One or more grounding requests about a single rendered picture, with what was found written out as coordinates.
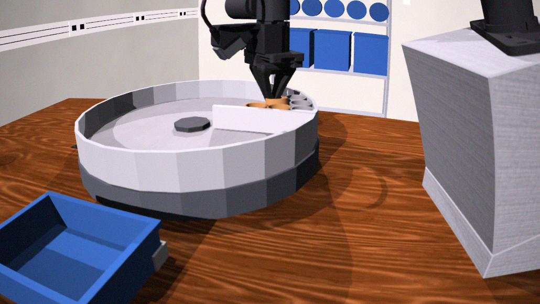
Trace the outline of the white round turntable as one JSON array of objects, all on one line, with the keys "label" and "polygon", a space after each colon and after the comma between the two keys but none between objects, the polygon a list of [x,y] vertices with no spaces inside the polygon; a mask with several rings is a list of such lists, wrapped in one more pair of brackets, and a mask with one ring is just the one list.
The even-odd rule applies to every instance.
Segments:
[{"label": "white round turntable", "polygon": [[282,96],[293,94],[314,110],[244,107],[266,103],[256,80],[188,80],[111,97],[75,122],[83,186],[106,207],[165,221],[271,206],[318,164],[316,101],[288,86]]}]

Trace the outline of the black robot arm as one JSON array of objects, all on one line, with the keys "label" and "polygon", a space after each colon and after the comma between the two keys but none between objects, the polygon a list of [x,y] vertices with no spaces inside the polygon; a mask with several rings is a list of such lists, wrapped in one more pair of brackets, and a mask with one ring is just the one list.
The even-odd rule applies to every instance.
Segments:
[{"label": "black robot arm", "polygon": [[[477,34],[507,56],[540,53],[540,24],[534,16],[532,0],[480,0],[484,19],[470,21]],[[283,24],[290,20],[290,0],[225,0],[225,11],[232,19],[257,19],[272,24],[240,23],[212,25],[213,51],[221,60],[243,50],[261,54],[283,52]]]}]

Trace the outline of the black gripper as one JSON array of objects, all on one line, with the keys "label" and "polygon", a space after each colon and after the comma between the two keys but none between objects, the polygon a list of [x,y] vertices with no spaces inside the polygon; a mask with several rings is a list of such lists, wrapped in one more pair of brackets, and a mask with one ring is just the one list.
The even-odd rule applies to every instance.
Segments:
[{"label": "black gripper", "polygon": [[[277,24],[283,24],[282,53],[261,54],[244,49],[244,63],[249,64],[264,99],[281,98],[296,68],[303,67],[304,53],[289,49],[290,22],[277,21]],[[269,80],[272,74],[275,74],[273,90]]]}]

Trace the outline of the bronze bushing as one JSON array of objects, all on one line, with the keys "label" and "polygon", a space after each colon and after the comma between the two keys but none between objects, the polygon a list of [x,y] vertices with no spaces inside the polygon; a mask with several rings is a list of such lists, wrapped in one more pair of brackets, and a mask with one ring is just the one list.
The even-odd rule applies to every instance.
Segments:
[{"label": "bronze bushing", "polygon": [[267,104],[266,103],[262,103],[262,102],[251,102],[251,103],[247,103],[244,105],[245,107],[259,107],[259,108],[267,108]]},{"label": "bronze bushing", "polygon": [[278,98],[278,99],[266,98],[265,100],[266,100],[267,105],[271,105],[271,104],[287,104],[288,105],[288,97],[281,96],[281,98]]},{"label": "bronze bushing", "polygon": [[268,105],[267,108],[280,109],[280,110],[290,110],[291,107],[289,105],[286,105],[286,104],[271,104],[271,105]]}]

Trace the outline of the blue open tray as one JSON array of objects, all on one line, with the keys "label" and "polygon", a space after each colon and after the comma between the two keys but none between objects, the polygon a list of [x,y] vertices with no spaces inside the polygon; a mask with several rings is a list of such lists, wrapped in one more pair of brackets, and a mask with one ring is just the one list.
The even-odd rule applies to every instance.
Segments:
[{"label": "blue open tray", "polygon": [[47,191],[0,224],[0,294],[129,304],[155,271],[161,220]]}]

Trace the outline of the grey metal bushing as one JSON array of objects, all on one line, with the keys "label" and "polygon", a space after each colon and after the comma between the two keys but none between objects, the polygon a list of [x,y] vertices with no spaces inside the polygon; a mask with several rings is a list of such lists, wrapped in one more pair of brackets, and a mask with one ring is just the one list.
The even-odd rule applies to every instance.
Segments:
[{"label": "grey metal bushing", "polygon": [[309,107],[312,107],[312,103],[310,101],[306,101],[306,100],[293,100],[293,101],[290,101],[289,106],[291,106],[291,107],[293,107],[293,106],[309,106]]},{"label": "grey metal bushing", "polygon": [[303,95],[287,95],[285,97],[288,97],[288,105],[289,102],[293,100],[306,100],[306,97]]},{"label": "grey metal bushing", "polygon": [[306,110],[306,111],[312,111],[314,110],[314,108],[312,107],[309,107],[309,106],[293,106],[290,108],[290,110]]}]

